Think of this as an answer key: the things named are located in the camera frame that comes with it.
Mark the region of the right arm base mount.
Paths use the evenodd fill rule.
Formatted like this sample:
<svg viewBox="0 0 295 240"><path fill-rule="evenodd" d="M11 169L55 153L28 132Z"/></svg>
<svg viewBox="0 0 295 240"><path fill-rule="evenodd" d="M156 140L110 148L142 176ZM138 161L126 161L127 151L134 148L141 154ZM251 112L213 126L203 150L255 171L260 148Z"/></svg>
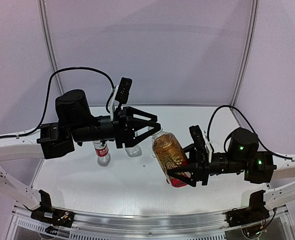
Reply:
<svg viewBox="0 0 295 240"><path fill-rule="evenodd" d="M265 190L253 192L249 198L249 204L244 208L233 208L225 212L226 221L230 228L247 225L270 217L270 211L265 208Z"/></svg>

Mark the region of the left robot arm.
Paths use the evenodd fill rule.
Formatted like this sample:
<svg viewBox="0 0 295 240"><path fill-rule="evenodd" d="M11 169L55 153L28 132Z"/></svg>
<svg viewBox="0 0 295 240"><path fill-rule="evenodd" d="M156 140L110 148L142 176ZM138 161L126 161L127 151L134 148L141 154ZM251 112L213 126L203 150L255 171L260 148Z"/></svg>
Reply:
<svg viewBox="0 0 295 240"><path fill-rule="evenodd" d="M111 108L106 116L93 116L85 92L71 90L55 100L58 122L34 130L0 135L0 162L25 159L56 159L85 142L115 142L118 149L131 148L161 129L156 115L127 106ZM28 210L52 213L51 197L31 189L0 166L0 192Z"/></svg>

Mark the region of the clear bottle red label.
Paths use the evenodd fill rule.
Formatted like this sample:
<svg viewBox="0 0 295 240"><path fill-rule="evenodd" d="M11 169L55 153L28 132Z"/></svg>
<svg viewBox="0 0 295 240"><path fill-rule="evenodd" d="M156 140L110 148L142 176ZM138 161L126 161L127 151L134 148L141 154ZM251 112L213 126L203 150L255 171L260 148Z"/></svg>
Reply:
<svg viewBox="0 0 295 240"><path fill-rule="evenodd" d="M108 166L111 161L111 155L107 142L104 140L97 140L93 141L92 144L97 156L97 163L102 167Z"/></svg>

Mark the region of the clear bottle green blue label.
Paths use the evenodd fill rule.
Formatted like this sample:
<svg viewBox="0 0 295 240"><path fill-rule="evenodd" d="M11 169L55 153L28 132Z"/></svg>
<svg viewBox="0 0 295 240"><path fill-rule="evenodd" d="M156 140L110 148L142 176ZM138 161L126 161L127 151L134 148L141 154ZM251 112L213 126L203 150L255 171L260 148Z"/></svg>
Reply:
<svg viewBox="0 0 295 240"><path fill-rule="evenodd" d="M127 147L125 151L127 155L131 158L139 157L142 155L142 150L139 145L136 145L134 147Z"/></svg>

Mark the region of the amber tea bottle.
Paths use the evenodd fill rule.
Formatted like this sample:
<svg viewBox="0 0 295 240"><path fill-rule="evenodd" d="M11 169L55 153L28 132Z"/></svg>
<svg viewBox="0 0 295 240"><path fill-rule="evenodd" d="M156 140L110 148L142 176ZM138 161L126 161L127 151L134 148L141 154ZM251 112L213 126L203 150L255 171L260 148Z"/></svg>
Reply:
<svg viewBox="0 0 295 240"><path fill-rule="evenodd" d="M168 175L168 170L188 164L188 159L175 135L161 129L152 135L151 142L153 154L165 174L166 182L175 188L187 186L188 184L182 180Z"/></svg>

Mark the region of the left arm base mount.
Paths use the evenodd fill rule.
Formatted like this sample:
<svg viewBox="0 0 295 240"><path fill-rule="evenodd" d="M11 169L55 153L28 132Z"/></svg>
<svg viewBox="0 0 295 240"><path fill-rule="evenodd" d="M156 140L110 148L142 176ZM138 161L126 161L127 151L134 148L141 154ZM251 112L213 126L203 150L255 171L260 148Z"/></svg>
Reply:
<svg viewBox="0 0 295 240"><path fill-rule="evenodd" d="M43 190L38 192L40 194L39 207L31 211L30 217L48 224L44 230L47 234L57 235L59 227L71 228L76 214L73 211L54 208L50 195Z"/></svg>

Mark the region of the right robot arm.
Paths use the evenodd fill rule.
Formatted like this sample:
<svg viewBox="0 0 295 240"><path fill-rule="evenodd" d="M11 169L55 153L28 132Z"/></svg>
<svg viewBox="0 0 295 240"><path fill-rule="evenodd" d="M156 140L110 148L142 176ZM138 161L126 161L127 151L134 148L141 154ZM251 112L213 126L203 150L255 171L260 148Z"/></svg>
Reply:
<svg viewBox="0 0 295 240"><path fill-rule="evenodd" d="M224 152L213 152L199 126L189 128L193 143L184 148L188 164L167 171L168 175L195 187L207 185L210 176L244 173L252 184L266 184L277 179L295 178L295 156L277 156L271 151L259 151L256 133L239 127L232 131ZM286 185L253 192L247 210L272 210L295 200L295 181Z"/></svg>

